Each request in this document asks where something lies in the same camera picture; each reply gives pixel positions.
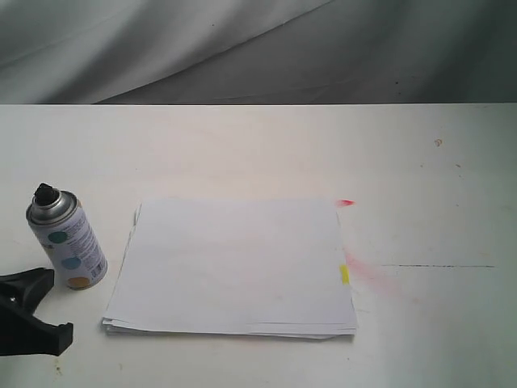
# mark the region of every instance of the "white table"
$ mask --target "white table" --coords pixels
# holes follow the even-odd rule
[[[36,311],[74,323],[72,346],[1,358],[1,387],[515,386],[515,104],[3,106],[0,130],[0,273],[50,266],[24,218],[40,182],[78,194],[110,263]],[[153,196],[356,201],[338,211],[355,338],[105,335]]]

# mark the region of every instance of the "stack of paper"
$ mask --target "stack of paper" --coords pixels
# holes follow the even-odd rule
[[[326,200],[176,200],[137,212],[108,333],[354,334]]]

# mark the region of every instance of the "yellow sticky note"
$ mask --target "yellow sticky note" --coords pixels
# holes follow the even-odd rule
[[[341,271],[341,280],[343,282],[344,285],[347,285],[348,283],[350,283],[350,281],[348,280],[348,268],[345,264],[342,264],[339,266],[339,270]]]

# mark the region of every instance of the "black line mark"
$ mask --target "black line mark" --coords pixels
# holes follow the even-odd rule
[[[381,267],[416,268],[495,268],[495,265],[436,265],[436,264],[381,264]]]

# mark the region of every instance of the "spray paint can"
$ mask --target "spray paint can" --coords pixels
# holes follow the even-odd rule
[[[103,279],[106,258],[73,193],[42,183],[26,218],[56,273],[71,289],[86,289]]]

